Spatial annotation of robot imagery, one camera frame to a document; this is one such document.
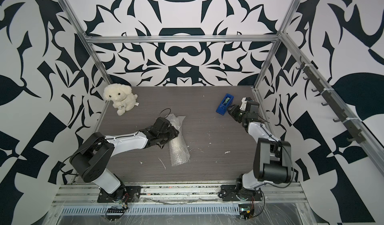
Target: white plush toy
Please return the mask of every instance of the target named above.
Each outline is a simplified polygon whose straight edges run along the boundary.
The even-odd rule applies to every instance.
[[[132,88],[128,85],[114,83],[104,88],[104,100],[113,101],[113,107],[118,109],[119,116],[135,106],[136,98],[137,94],[133,95]]]

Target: bubble wrap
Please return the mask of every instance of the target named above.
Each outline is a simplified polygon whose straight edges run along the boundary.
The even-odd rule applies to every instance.
[[[188,148],[181,133],[181,124],[183,123],[184,118],[185,116],[176,117],[173,113],[169,114],[167,117],[172,126],[179,131],[179,135],[168,142],[170,162],[172,166],[186,163],[189,160]]]

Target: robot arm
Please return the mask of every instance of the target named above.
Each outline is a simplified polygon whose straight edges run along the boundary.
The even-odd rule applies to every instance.
[[[258,109],[259,103],[252,100],[246,101],[245,110],[238,105],[228,107],[228,113],[257,142],[253,170],[242,174],[237,180],[239,197],[249,197],[265,184],[289,183],[292,180],[291,145],[268,131],[263,121],[259,120]]]
[[[158,117],[153,126],[132,134],[103,136],[100,132],[92,134],[74,153],[70,163],[84,182],[93,182],[103,189],[113,200],[125,194],[124,184],[106,166],[109,159],[118,153],[148,148],[158,145],[163,148],[179,131],[170,122]]]

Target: gray wood grain surface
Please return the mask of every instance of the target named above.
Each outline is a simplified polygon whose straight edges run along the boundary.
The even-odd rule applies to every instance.
[[[252,169],[255,140],[228,113],[216,112],[226,93],[235,97],[232,104],[253,98],[249,86],[132,87],[132,92],[139,96],[139,106],[118,116],[111,103],[99,132],[136,132],[153,125],[159,112],[169,107],[176,116],[186,116],[182,132],[190,161],[172,167],[167,146],[124,152],[113,156],[107,166],[123,182],[232,180]]]

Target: black and white patterned wall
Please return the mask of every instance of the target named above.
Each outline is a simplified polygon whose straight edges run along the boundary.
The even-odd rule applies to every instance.
[[[114,83],[253,85],[271,42],[108,43],[95,50]]]
[[[71,178],[106,83],[56,0],[0,0],[0,46],[1,224],[28,225]]]
[[[291,0],[69,0],[90,36],[276,34]],[[253,85],[270,43],[98,44],[116,83]]]
[[[383,143],[384,1],[302,0],[289,36]],[[297,180],[319,224],[382,224],[384,177],[284,45],[260,93],[273,130],[292,145]]]

